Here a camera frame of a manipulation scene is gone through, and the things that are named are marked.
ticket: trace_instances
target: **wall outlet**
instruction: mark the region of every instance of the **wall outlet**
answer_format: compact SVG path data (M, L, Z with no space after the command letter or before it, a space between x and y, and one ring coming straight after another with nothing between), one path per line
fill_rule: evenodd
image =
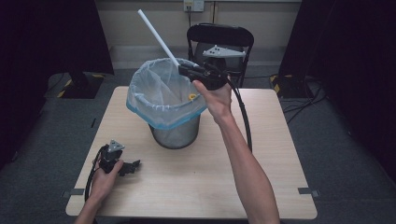
M183 4L183 10L185 12L189 11L189 8L191 12L203 12L205 0L183 0Z
M193 11L194 8L194 0L184 0L184 11L189 11L189 7L190 7L190 11Z

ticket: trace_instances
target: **white wall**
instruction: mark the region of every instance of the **white wall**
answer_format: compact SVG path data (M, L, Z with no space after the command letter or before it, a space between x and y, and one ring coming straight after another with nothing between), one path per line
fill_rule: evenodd
M199 22L238 25L255 37L250 63L277 64L283 58L290 32L300 8L299 2L205 1L205 11L191 15ZM99 0L96 3L113 62L137 65L166 57L149 28L137 14L142 9L165 44L176 57L187 58L188 14L180 0Z

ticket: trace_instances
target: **dark backdrop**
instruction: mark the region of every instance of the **dark backdrop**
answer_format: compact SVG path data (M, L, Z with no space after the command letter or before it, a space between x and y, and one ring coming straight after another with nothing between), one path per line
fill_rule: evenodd
M93 0L0 2L0 168L39 115L51 75L113 74Z
M279 71L319 77L396 180L396 2L303 0Z

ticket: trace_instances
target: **table top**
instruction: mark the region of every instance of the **table top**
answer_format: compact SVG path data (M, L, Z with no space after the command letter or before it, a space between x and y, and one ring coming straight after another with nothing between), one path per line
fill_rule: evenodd
M218 125L206 110L196 140L182 149L166 149L154 140L148 124L126 107L128 87L117 87L92 142L76 183L85 189L92 160L111 139L125 145L121 158L141 160L134 174L120 176L98 216L246 218L236 193L233 172ZM253 154L274 188L281 218L313 219L317 209L292 142L276 93L241 89L252 135ZM233 114L244 136L244 121L233 95ZM83 195L72 195L66 207L77 216Z

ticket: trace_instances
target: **light blue plastic bag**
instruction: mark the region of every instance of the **light blue plastic bag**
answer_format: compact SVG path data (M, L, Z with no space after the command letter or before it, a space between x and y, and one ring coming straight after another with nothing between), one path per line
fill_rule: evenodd
M168 58L147 61L134 73L126 105L151 127L163 130L176 128L206 109L204 97Z

